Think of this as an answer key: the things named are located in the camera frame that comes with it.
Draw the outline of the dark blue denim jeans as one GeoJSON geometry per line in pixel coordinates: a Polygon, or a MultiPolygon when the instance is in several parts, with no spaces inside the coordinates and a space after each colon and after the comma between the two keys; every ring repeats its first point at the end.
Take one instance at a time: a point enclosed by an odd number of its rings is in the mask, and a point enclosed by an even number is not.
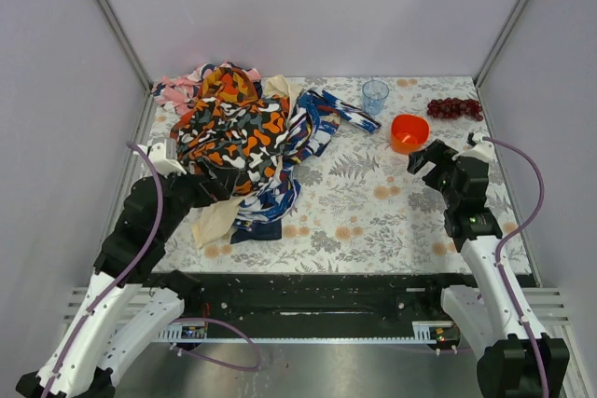
{"type": "Polygon", "coordinates": [[[237,228],[230,237],[231,244],[237,244],[248,240],[271,241],[282,238],[282,223],[274,221],[271,223],[254,223],[250,227],[237,228]]]}

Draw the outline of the orange camouflage cloth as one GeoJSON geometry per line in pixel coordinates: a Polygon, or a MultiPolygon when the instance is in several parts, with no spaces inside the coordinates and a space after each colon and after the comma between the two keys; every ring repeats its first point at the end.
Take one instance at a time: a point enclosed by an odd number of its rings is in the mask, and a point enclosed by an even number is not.
{"type": "Polygon", "coordinates": [[[239,172],[233,194],[265,186],[279,167],[291,114],[288,96],[267,96],[240,68],[218,67],[201,82],[194,107],[171,128],[179,163],[239,172]]]}

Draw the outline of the blue white patterned cloth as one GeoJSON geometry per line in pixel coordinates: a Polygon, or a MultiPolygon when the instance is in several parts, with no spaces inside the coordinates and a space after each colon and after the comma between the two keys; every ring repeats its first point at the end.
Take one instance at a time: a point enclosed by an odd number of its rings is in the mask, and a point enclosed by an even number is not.
{"type": "Polygon", "coordinates": [[[327,91],[309,89],[300,94],[290,119],[282,154],[282,169],[256,195],[244,200],[233,222],[235,230],[254,223],[271,223],[285,217],[297,202],[301,185],[294,169],[311,156],[319,157],[338,131],[339,118],[368,133],[381,123],[364,110],[341,101],[327,91]]]}

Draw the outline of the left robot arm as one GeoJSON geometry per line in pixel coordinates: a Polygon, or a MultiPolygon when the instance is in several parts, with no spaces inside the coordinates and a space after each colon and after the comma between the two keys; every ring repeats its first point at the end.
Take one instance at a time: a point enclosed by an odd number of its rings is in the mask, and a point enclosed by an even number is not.
{"type": "Polygon", "coordinates": [[[46,364],[19,379],[17,393],[111,397],[132,362],[160,331],[186,309],[201,311],[200,283],[174,270],[156,296],[118,326],[188,213],[229,199],[238,175],[236,170],[201,164],[196,174],[153,171],[135,182],[102,244],[75,318],[46,364]]]}

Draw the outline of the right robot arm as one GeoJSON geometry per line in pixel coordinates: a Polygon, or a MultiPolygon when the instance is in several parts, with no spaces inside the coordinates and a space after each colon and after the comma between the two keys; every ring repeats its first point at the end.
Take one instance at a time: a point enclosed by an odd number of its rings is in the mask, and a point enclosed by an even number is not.
{"type": "Polygon", "coordinates": [[[499,141],[471,133],[468,144],[457,151],[436,140],[409,155],[411,174],[433,164],[423,181],[444,199],[446,233],[476,282],[443,289],[441,307],[477,358],[483,396],[556,397],[569,349],[548,334],[532,311],[505,253],[506,244],[529,224],[504,234],[486,205],[490,163],[499,141]]]}

